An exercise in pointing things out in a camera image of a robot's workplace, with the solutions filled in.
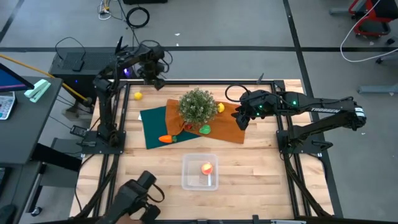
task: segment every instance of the green cloth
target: green cloth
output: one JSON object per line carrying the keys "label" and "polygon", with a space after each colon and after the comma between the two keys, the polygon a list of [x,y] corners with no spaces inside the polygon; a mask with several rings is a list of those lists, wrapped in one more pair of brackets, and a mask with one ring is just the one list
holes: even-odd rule
{"label": "green cloth", "polygon": [[[144,126],[145,144],[147,146],[147,149],[153,149],[160,146],[166,146],[168,144],[174,144],[159,141],[159,137],[167,134],[165,106],[141,111],[141,120],[142,125]],[[177,136],[177,142],[182,142],[197,137],[200,136],[186,131],[182,131]]]}

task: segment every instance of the wooden table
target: wooden table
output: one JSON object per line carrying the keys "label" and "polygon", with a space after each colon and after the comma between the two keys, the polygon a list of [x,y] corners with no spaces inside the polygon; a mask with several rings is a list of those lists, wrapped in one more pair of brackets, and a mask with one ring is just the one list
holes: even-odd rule
{"label": "wooden table", "polygon": [[[286,91],[303,92],[300,80],[284,80]],[[142,122],[138,120],[141,110],[165,106],[167,99],[178,99],[195,87],[209,90],[215,100],[227,101],[224,91],[227,85],[166,85],[160,91],[153,86],[133,85],[129,94],[125,130],[126,148],[119,160],[115,193],[129,179],[137,179],[148,170],[157,177],[156,184],[165,192],[165,200],[157,204],[162,213],[158,219],[260,219],[293,218],[290,194],[287,185],[284,162],[279,157],[275,132],[276,117],[256,119],[249,123],[244,144],[230,143],[205,137],[147,150]],[[246,85],[249,90],[271,91],[270,85]],[[133,94],[140,91],[144,97],[134,101]],[[243,89],[233,87],[229,97],[238,99]],[[123,92],[119,102],[123,102]],[[119,121],[122,103],[118,106]],[[93,121],[99,116],[98,104]],[[308,113],[292,117],[293,123],[306,125],[310,122]],[[219,160],[219,187],[214,192],[187,191],[181,187],[182,157],[186,153],[213,153]],[[316,158],[300,155],[305,183],[318,201],[329,213],[333,213],[328,187],[322,164]],[[84,206],[95,192],[100,176],[102,155],[94,156],[80,171],[77,195]],[[300,214],[304,215],[301,195],[297,190]],[[160,198],[151,188],[150,194]],[[101,212],[104,211],[106,197],[103,197]],[[70,215],[79,212],[76,199]]]}

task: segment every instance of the clear plastic container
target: clear plastic container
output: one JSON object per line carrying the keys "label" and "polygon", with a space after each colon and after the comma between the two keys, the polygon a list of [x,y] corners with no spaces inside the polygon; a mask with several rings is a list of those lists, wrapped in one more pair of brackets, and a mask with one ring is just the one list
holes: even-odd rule
{"label": "clear plastic container", "polygon": [[[209,162],[213,171],[205,175],[201,171],[203,164]],[[181,185],[184,190],[217,190],[218,158],[214,154],[185,154],[182,162]]]}

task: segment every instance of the gray floor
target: gray floor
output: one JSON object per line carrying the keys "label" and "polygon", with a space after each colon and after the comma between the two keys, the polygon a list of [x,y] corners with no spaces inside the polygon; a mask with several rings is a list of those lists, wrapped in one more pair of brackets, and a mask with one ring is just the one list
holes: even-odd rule
{"label": "gray floor", "polygon": [[[0,6],[0,26],[6,23],[16,0]],[[100,1],[25,0],[0,47],[53,47],[60,39],[73,36],[86,47],[112,47],[120,35],[132,39],[126,25],[116,19],[100,21],[96,7]],[[302,47],[339,47],[354,22],[349,16],[330,16],[330,7],[348,6],[344,0],[290,0]],[[170,0],[167,4],[142,5],[151,13],[147,27],[137,30],[140,40],[154,39],[165,46],[293,46],[283,2],[280,0]],[[111,2],[113,15],[120,17],[117,2]],[[392,35],[398,32],[391,24]],[[379,41],[349,37],[346,47],[383,46]],[[62,47],[75,47],[66,41]],[[301,78],[295,52],[172,52],[174,64],[169,78]],[[47,71],[53,56],[49,53],[5,53]],[[377,53],[349,53],[358,59]],[[346,218],[398,220],[398,168],[396,114],[397,95],[359,95],[359,85],[398,83],[398,62],[376,65],[373,60],[349,63],[340,53],[303,54],[314,95],[325,98],[353,96],[364,107],[367,125],[352,132],[336,129],[325,134],[335,145],[329,150],[341,207]],[[3,62],[21,75],[41,74]],[[72,97],[65,91],[61,95]],[[57,103],[52,116],[71,126],[61,114],[65,105]],[[49,119],[40,142],[52,138],[72,138],[68,129]],[[66,218],[73,198],[70,189],[46,188],[39,199],[44,212],[23,217],[21,223]]]}

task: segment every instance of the computer monitor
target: computer monitor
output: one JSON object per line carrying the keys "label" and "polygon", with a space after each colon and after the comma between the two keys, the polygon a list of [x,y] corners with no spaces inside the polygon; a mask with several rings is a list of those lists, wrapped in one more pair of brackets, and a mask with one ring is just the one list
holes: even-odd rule
{"label": "computer monitor", "polygon": [[0,63],[0,92],[33,89],[34,85]]}

